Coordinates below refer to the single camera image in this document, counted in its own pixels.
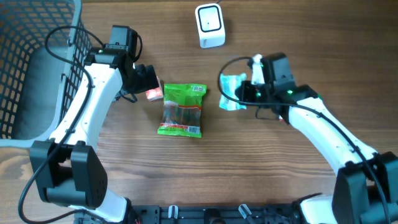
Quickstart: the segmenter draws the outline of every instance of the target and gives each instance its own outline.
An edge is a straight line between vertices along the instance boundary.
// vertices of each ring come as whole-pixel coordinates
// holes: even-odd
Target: wooden surface
[[[379,152],[398,154],[398,5],[393,1],[223,1],[226,43],[202,50],[195,8],[204,2],[87,3],[86,28],[104,42],[113,24],[142,36],[139,63],[165,83],[208,85],[203,138],[157,135],[162,102],[139,95],[111,105],[98,141],[109,188],[134,205],[291,202],[331,193],[335,175],[291,126],[254,119],[254,108],[218,108],[216,76],[236,56],[285,52],[299,84]],[[28,152],[0,149],[0,222],[20,223],[17,203],[32,174]],[[34,220],[67,208],[42,203],[33,186],[25,211]]]

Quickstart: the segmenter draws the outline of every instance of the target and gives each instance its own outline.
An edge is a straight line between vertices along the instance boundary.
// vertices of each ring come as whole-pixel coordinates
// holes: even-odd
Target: light blue cloth
[[[234,99],[238,100],[238,97],[235,95],[235,90],[242,85],[242,81],[246,80],[246,74],[242,73],[240,75],[224,75],[221,74],[220,82],[223,91]],[[221,96],[220,99],[220,108],[224,110],[233,111],[246,109],[246,106],[240,105],[239,103],[235,103],[225,98],[225,96]]]

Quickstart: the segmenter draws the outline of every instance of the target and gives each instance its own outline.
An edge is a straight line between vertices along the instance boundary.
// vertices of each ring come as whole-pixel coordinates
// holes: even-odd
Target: plastic basket
[[[44,39],[58,26],[83,27],[80,14],[80,0],[0,0],[0,147],[48,139],[67,112],[83,72],[49,55]],[[91,42],[67,29],[49,46],[82,64]]]

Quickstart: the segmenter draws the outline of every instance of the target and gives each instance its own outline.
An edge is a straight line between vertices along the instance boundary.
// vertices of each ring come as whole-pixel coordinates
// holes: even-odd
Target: basket bottom
[[[61,57],[67,56],[67,50],[68,47],[51,47],[51,51]],[[60,116],[56,105],[64,68],[65,63],[53,58],[44,47],[32,53],[12,139],[28,140],[39,137],[51,126],[54,116]]]

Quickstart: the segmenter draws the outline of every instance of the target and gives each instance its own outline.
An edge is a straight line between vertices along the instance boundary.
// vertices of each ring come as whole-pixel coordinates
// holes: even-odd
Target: green plastic bag
[[[201,101],[206,85],[165,84],[163,119],[157,134],[201,138]]]

